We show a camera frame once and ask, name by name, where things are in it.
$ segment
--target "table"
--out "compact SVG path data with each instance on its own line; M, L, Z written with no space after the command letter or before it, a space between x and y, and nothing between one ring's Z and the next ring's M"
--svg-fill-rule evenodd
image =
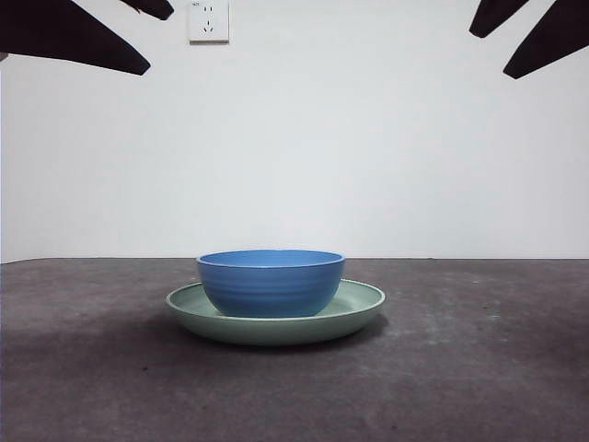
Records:
M382 313L283 348L181 329L193 260L2 271L8 442L589 440L589 261L348 260Z

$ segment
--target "white wall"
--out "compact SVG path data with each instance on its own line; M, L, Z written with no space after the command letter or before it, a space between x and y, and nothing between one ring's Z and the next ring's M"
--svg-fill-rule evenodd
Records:
M228 46L79 3L153 67L3 62L5 262L589 257L589 50L502 74L549 0L485 40L474 0L233 0Z

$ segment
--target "electrical outlet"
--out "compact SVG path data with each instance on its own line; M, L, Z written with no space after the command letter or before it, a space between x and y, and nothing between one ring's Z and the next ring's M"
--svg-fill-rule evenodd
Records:
M191 42L229 41L229 1L194 0L189 11Z

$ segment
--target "plate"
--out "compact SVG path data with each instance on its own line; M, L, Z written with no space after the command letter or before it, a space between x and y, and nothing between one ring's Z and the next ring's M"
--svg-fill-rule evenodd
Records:
M202 283L167 295L166 303L186 329L224 343L293 345L339 338L362 329L378 313L385 294L376 287L342 279L335 296L315 316L240 318L225 316L209 301Z

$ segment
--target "bowl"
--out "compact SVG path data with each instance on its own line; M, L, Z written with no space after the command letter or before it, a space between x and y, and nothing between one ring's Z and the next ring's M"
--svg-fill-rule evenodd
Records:
M345 258L319 250L234 250L197 259L204 292L226 316L313 316L333 299Z

